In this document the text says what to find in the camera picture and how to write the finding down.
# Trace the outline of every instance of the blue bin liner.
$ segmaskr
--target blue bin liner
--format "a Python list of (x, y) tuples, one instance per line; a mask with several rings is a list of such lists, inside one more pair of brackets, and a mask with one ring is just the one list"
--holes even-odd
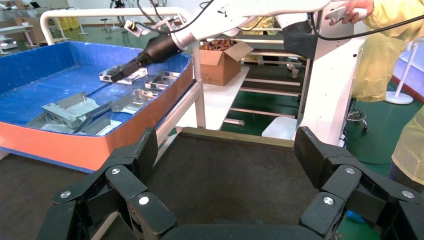
[[(146, 77), (132, 86), (100, 81), (99, 73), (136, 57), (142, 49), (97, 43), (67, 41), (0, 57), (0, 121), (24, 126), (43, 110), (42, 106), (85, 91), (103, 105), (132, 90), (143, 88)], [(182, 73), (192, 57), (179, 54), (165, 63), (147, 67), (149, 74), (160, 71)], [(113, 113), (125, 122), (132, 115)]]

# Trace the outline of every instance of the white stand base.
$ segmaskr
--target white stand base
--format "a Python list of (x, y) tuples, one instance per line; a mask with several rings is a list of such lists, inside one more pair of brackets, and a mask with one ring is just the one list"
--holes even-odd
[(396, 96), (396, 92), (388, 91), (386, 93), (385, 101), (391, 104), (406, 105), (412, 103), (414, 99), (404, 93), (399, 93), (399, 96)]

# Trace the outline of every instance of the electronic component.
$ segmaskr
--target electronic component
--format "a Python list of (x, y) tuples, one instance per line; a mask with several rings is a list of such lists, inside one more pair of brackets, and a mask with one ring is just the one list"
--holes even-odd
[(140, 37), (140, 35), (143, 32), (143, 29), (137, 26), (135, 22), (130, 20), (127, 20), (125, 22), (125, 25), (123, 26), (123, 28), (126, 29), (128, 32), (134, 34), (137, 38)]

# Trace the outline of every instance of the black cable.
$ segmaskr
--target black cable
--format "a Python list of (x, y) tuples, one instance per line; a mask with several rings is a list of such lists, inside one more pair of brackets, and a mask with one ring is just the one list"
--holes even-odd
[(156, 16), (162, 21), (163, 18), (159, 15), (158, 10), (156, 9), (156, 4), (153, 2), (153, 0), (150, 0), (151, 5), (153, 6), (154, 12), (156, 13)]
[(402, 22), (399, 22), (399, 23), (396, 23), (396, 24), (393, 24), (393, 25), (390, 25), (390, 26), (385, 26), (385, 27), (375, 29), (375, 30), (372, 30), (372, 31), (367, 31), (367, 32), (359, 33), (359, 34), (353, 34), (353, 35), (342, 36), (342, 37), (321, 36), (320, 33), (317, 31), (317, 26), (315, 26), (315, 20), (314, 20), (314, 13), (313, 12), (311, 13), (310, 22), (311, 22), (311, 25), (312, 25), (313, 32), (315, 33), (315, 35), (318, 38), (320, 38), (322, 40), (326, 40), (326, 41), (341, 41), (341, 40), (354, 39), (354, 38), (359, 38), (359, 37), (363, 37), (363, 36), (368, 36), (368, 35), (371, 35), (371, 34), (384, 32), (384, 31), (394, 29), (394, 28), (397, 28), (397, 27), (400, 27), (400, 26), (403, 26), (403, 25), (407, 25), (407, 24), (410, 24), (410, 23), (413, 23), (415, 21), (419, 21), (419, 20), (422, 20), (422, 19), (424, 19), (424, 15), (417, 16), (417, 17), (411, 18), (409, 20), (402, 21)]
[[(148, 29), (148, 30), (150, 30), (152, 32), (155, 32), (155, 33), (160, 33), (160, 34), (173, 34), (173, 33), (177, 33), (177, 32), (179, 32), (181, 30), (186, 29), (188, 26), (190, 26), (192, 23), (194, 23), (213, 2), (214, 2), (214, 0), (209, 1), (209, 3), (200, 11), (200, 13), (191, 22), (189, 22), (185, 26), (183, 26), (181, 28), (178, 28), (176, 30), (172, 30), (172, 31), (161, 31), (161, 30), (154, 29), (152, 27), (146, 26), (145, 24), (143, 24), (141, 22), (138, 22), (138, 21), (135, 21), (134, 23), (137, 24), (137, 25), (142, 26), (145, 29)], [(143, 13), (143, 15), (147, 17), (147, 14), (145, 14), (145, 12), (141, 8), (140, 8), (140, 10)]]
[(157, 22), (155, 22), (155, 20), (153, 20), (153, 18), (151, 18), (149, 15), (147, 15), (147, 13), (143, 10), (142, 6), (140, 6), (140, 0), (137, 0), (137, 7), (140, 9), (141, 13), (143, 13), (143, 15), (153, 24), (155, 25)]
[(256, 25), (254, 26), (254, 27), (252, 27), (251, 29), (248, 29), (248, 30), (243, 30), (243, 29), (241, 29), (240, 27), (237, 27), (237, 29), (238, 30), (241, 30), (241, 31), (252, 31), (253, 29), (255, 29), (260, 23), (261, 23), (261, 21), (262, 20), (264, 20), (264, 16), (256, 23)]
[(361, 164), (375, 165), (375, 166), (384, 166), (384, 165), (392, 165), (392, 163), (373, 163), (366, 161), (359, 161)]
[(204, 1), (204, 2), (201, 2), (200, 4), (199, 4), (199, 7), (201, 8), (201, 9), (204, 9), (204, 7), (202, 6), (203, 4), (207, 4), (207, 3), (209, 3), (208, 1)]

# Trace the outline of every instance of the black mat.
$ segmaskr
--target black mat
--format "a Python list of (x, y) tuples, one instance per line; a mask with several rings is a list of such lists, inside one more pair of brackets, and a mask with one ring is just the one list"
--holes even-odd
[(292, 148), (189, 133), (177, 136), (147, 186), (179, 225), (220, 219), (296, 225), (318, 193)]
[(86, 175), (14, 154), (0, 171), (0, 240), (36, 239), (53, 194)]

